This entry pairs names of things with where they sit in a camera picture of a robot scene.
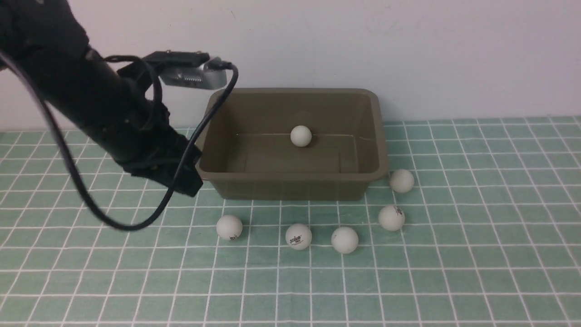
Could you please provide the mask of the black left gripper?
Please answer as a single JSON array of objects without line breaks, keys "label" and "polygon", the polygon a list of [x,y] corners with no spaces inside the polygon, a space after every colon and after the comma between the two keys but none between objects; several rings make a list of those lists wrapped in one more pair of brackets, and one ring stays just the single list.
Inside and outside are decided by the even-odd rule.
[{"label": "black left gripper", "polygon": [[[129,81],[121,93],[98,98],[82,131],[125,172],[167,188],[175,184],[176,193],[195,197],[203,184],[195,167],[202,155],[197,138],[187,138],[169,125],[166,106],[154,113],[152,109],[153,102]],[[183,168],[174,182],[179,162]]]}]

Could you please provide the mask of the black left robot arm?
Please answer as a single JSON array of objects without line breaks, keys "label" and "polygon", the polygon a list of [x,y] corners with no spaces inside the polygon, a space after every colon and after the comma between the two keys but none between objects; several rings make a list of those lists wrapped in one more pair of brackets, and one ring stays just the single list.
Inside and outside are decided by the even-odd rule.
[{"label": "black left robot arm", "polygon": [[187,139],[170,126],[162,101],[145,97],[153,84],[145,64],[162,74],[195,68],[208,54],[158,50],[114,70],[90,46],[66,0],[3,0],[1,49],[125,172],[172,184]]}]

